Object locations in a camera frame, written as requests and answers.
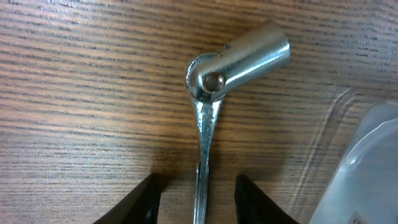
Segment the wood grain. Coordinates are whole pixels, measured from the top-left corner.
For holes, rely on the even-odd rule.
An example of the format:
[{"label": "wood grain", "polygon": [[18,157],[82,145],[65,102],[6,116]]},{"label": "wood grain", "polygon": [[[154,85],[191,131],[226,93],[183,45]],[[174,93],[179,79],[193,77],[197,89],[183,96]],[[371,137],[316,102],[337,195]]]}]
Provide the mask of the wood grain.
[{"label": "wood grain", "polygon": [[92,223],[151,172],[158,223],[192,218],[194,55],[277,21],[292,61],[230,93],[208,223],[236,223],[246,174],[308,223],[363,112],[396,100],[394,1],[0,3],[0,222]]}]

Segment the socket wrench head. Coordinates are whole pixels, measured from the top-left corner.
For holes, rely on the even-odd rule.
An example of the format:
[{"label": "socket wrench head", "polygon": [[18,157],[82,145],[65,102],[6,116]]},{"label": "socket wrench head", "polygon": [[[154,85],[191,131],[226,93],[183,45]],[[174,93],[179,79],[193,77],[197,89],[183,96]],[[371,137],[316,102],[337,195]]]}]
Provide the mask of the socket wrench head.
[{"label": "socket wrench head", "polygon": [[290,45],[282,29],[265,22],[229,44],[221,52],[192,69],[186,79],[190,94],[202,101],[217,101],[227,92],[263,76],[289,61]]}]

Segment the clear plastic blister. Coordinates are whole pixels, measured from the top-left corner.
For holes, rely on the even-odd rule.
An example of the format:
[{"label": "clear plastic blister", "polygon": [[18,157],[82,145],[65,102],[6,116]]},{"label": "clear plastic blister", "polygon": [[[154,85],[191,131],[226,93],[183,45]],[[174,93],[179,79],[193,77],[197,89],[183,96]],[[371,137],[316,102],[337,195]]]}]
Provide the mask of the clear plastic blister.
[{"label": "clear plastic blister", "polygon": [[300,223],[397,223],[397,137],[397,103],[342,93],[308,150],[288,213]]}]

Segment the metal wrench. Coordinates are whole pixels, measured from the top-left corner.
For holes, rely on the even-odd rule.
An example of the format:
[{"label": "metal wrench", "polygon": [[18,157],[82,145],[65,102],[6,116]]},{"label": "metal wrench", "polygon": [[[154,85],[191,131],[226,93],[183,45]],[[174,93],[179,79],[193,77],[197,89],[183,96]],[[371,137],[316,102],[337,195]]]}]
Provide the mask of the metal wrench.
[{"label": "metal wrench", "polygon": [[193,223],[204,224],[209,181],[209,155],[218,113],[227,92],[288,62],[290,44],[281,28],[267,21],[226,44],[219,53],[205,53],[187,67],[185,84],[191,96],[200,156]]}]

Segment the plastic packaging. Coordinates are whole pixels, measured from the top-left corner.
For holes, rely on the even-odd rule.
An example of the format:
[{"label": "plastic packaging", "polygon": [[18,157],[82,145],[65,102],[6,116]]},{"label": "plastic packaging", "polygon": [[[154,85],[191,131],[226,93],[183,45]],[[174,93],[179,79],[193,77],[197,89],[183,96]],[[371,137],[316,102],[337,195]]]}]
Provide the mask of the plastic packaging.
[{"label": "plastic packaging", "polygon": [[311,224],[398,223],[398,104],[361,119]]}]

